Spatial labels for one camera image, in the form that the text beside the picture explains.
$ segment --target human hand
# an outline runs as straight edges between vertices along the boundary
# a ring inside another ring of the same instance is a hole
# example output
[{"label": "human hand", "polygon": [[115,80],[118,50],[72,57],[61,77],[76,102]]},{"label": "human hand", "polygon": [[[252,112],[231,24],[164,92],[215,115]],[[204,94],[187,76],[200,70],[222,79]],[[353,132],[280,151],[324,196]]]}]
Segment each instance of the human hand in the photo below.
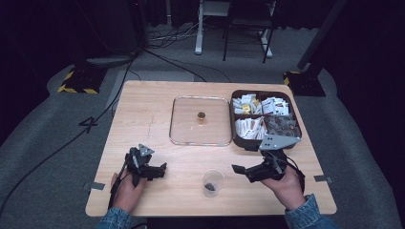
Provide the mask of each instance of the human hand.
[{"label": "human hand", "polygon": [[[113,187],[118,177],[117,173],[114,173],[111,179],[111,186]],[[114,198],[113,207],[120,208],[131,214],[137,205],[140,195],[145,188],[146,178],[141,178],[139,180],[138,186],[135,188],[132,184],[132,174],[130,174],[126,169],[122,172],[121,183],[119,184]]]},{"label": "human hand", "polygon": [[262,183],[274,192],[278,200],[289,211],[292,211],[303,205],[306,201],[297,173],[289,166],[287,166],[285,172],[283,178],[280,180],[268,178],[262,180]]}]

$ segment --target denim sleeve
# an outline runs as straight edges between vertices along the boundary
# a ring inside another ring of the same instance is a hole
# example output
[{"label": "denim sleeve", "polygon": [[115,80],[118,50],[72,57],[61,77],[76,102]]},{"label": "denim sleeve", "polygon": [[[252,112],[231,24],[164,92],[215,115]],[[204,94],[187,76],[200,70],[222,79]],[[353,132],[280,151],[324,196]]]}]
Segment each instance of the denim sleeve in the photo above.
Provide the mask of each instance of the denim sleeve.
[{"label": "denim sleeve", "polygon": [[314,194],[306,197],[305,202],[301,207],[293,210],[286,211],[286,221],[288,227],[291,229],[334,229],[338,228],[337,225],[322,216],[319,213],[318,204]]},{"label": "denim sleeve", "polygon": [[127,229],[131,227],[131,216],[122,209],[112,207],[98,223],[96,229]]}]

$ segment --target gray carpet floor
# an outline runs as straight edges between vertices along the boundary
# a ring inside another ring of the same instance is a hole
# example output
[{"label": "gray carpet floor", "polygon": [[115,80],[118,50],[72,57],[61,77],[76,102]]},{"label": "gray carpet floor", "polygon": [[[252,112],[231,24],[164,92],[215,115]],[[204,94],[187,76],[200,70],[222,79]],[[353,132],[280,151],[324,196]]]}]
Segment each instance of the gray carpet floor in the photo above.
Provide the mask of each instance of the gray carpet floor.
[{"label": "gray carpet floor", "polygon": [[[149,31],[165,32],[167,28]],[[233,83],[282,84],[283,73],[297,70],[296,64],[316,32],[276,31],[271,46],[273,57],[265,64],[259,46],[241,45],[230,45],[223,62],[222,31],[209,28],[204,32],[202,55],[194,54],[195,36],[149,51],[185,62],[174,61],[209,82],[228,82],[229,78]],[[71,67],[51,78],[48,83],[51,95],[17,126],[0,148],[2,201],[23,175],[83,131],[84,127],[78,123],[104,112],[112,94],[117,92],[117,79],[122,78],[126,68],[109,69],[100,94],[58,93]],[[157,74],[160,80],[176,80],[174,74],[188,73],[147,52],[134,61],[131,72]],[[340,228],[401,228],[392,189],[355,122],[336,97],[332,77],[322,71],[319,80],[326,97],[294,98],[325,175],[333,180],[330,189],[337,212],[329,217]],[[202,80],[194,75],[194,81]],[[114,111],[105,113],[91,132],[81,135],[33,170],[8,200],[0,228],[96,226],[100,218],[85,213],[89,193],[83,186],[94,180],[113,114]]]}]

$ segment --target clear plastic cup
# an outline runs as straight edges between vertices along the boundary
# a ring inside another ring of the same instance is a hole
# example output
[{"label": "clear plastic cup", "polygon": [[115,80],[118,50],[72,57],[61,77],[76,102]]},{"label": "clear plastic cup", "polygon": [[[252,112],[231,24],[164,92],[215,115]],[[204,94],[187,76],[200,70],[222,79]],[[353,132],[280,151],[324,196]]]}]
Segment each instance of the clear plastic cup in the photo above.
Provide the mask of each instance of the clear plastic cup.
[{"label": "clear plastic cup", "polygon": [[217,169],[209,169],[202,175],[202,190],[206,197],[216,197],[224,186],[224,174]]}]

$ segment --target tabletop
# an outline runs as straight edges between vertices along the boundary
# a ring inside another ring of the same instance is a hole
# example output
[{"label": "tabletop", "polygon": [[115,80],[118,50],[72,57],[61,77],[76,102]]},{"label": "tabletop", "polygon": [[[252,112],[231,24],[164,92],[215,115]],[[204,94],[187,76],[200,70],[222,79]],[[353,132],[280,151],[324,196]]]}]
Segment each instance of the tabletop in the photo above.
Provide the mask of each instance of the tabletop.
[{"label": "tabletop", "polygon": [[[285,149],[306,175],[305,194],[316,195],[320,212],[334,214],[336,205],[326,181],[316,181],[323,171],[314,152],[304,122],[286,85],[205,82],[127,81],[98,165],[93,189],[86,206],[92,217],[104,216],[110,198],[111,177],[118,173],[125,154],[141,143],[155,152],[149,162],[167,162],[163,178],[148,181],[132,215],[139,217],[178,216],[261,216],[283,215],[285,207],[261,182],[250,183],[233,172],[232,164],[246,168],[263,162],[258,152],[248,152],[233,142],[226,146],[174,144],[169,138],[173,102],[179,95],[215,96],[231,100],[236,90],[281,92],[287,94],[302,132],[292,149]],[[214,198],[203,194],[202,175],[208,169],[224,173],[224,187]]]}]

